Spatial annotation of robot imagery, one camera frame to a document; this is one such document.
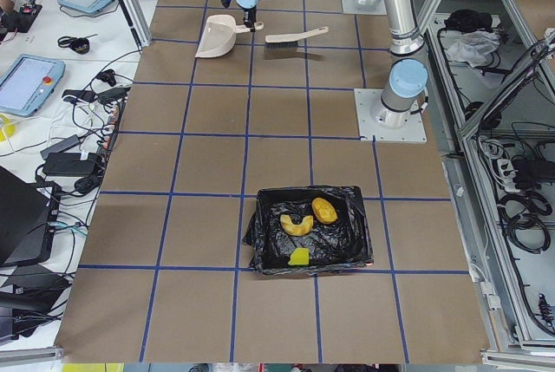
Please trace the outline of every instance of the banana peel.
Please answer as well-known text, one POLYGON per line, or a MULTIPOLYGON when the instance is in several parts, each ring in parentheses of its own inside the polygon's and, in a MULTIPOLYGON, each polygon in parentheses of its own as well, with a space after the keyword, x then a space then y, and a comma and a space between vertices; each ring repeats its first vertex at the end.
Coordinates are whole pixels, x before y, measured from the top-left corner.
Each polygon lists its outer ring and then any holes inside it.
POLYGON ((312 230, 314 225, 313 216, 304 216, 303 221, 299 225, 293 223, 289 214, 282 214, 279 217, 279 221, 284 231, 291 236, 304 236, 312 230))

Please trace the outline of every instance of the brush handle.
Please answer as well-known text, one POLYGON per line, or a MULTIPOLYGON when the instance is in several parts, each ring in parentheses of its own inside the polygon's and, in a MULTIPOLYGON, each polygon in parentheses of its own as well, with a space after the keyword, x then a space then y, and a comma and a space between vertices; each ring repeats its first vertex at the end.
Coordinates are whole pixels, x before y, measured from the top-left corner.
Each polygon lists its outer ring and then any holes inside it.
POLYGON ((325 34, 330 29, 328 27, 320 27, 311 29, 310 31, 302 32, 300 34, 277 34, 273 36, 266 36, 266 42, 294 42, 310 38, 311 36, 319 36, 325 34))

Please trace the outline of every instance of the power adapter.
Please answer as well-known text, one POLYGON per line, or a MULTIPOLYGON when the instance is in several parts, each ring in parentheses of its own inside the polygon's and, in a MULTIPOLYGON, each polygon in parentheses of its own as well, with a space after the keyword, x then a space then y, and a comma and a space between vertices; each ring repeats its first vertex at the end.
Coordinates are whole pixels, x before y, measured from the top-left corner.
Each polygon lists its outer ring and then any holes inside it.
POLYGON ((97 100, 101 105, 108 105, 113 101, 120 101, 127 96, 129 88, 109 88, 108 90, 97 94, 97 100))
POLYGON ((102 157, 89 153, 86 159, 80 153, 49 153, 42 172, 54 177, 88 177, 101 169, 102 157))

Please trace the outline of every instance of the laptop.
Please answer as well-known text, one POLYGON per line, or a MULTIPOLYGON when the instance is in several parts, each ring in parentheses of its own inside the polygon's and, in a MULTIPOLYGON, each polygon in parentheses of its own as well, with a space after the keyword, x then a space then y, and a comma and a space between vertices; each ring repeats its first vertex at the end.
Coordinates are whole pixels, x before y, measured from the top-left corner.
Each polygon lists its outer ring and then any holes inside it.
POLYGON ((0 267, 44 262, 50 257, 60 187, 28 184, 0 166, 0 267))

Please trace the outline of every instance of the yellow object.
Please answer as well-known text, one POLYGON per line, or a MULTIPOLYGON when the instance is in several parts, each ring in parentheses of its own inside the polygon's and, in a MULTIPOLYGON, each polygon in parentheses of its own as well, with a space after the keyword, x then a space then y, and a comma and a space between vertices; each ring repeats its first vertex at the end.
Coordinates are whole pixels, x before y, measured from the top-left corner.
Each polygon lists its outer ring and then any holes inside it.
POLYGON ((303 222, 300 225, 295 225, 289 214, 282 214, 279 217, 279 221, 284 231, 291 236, 304 236, 310 232, 314 225, 314 218, 312 216, 304 216, 303 222))
POLYGON ((336 209, 328 200, 321 197, 316 197, 312 200, 312 211, 316 214, 316 219, 325 225, 329 225, 337 220, 336 209))
POLYGON ((309 264, 308 248, 297 248, 289 257, 289 266, 306 266, 309 264))
POLYGON ((123 372, 123 363, 66 363, 62 372, 123 372))
POLYGON ((0 142, 8 139, 16 131, 16 126, 3 114, 0 114, 0 142))

